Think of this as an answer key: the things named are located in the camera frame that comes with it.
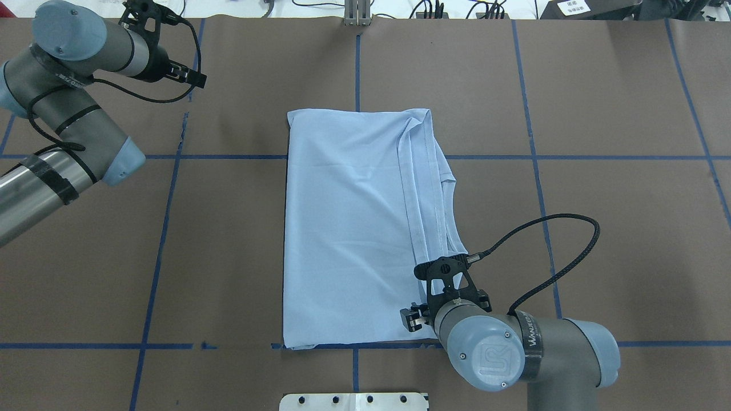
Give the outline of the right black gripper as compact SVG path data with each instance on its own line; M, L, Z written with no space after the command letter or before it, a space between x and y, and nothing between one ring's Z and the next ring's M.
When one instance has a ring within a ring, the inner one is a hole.
M443 256L420 263L413 268L413 275L427 286L426 303L413 303L400 310L400 319L409 333L417 332L423 325L436 327L437 313L449 303L471 302L485 312L492 311L490 297L478 289L468 274L468 268L481 260L480 256Z

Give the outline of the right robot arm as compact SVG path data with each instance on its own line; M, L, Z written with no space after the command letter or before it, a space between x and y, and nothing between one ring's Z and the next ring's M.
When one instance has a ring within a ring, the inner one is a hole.
M416 265L426 301L400 311L405 328L431 327L455 372L478 390L524 382L529 410L596 410L598 390L613 385L621 367L613 334L589 321L494 313L468 274L475 261L462 254Z

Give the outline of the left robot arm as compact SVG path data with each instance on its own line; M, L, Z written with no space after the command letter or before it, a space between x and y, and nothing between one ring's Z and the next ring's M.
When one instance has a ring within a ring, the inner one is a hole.
M2 108L28 120L48 146L2 175L2 245L104 182L115 186L146 156L86 91L111 72L146 83L170 79L203 88L202 67L170 59L159 44L163 25L193 29L182 15L153 1L125 1L114 24L66 1L37 8L33 41L2 65Z

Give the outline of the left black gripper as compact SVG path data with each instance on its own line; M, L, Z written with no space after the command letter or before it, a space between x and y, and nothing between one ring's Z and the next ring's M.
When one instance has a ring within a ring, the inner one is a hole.
M125 1L123 7L118 24L130 34L132 52L126 67L119 71L121 75L148 83L167 78L190 84L191 89L206 86L207 75L174 62L159 44L161 26L184 23L180 15L154 1Z

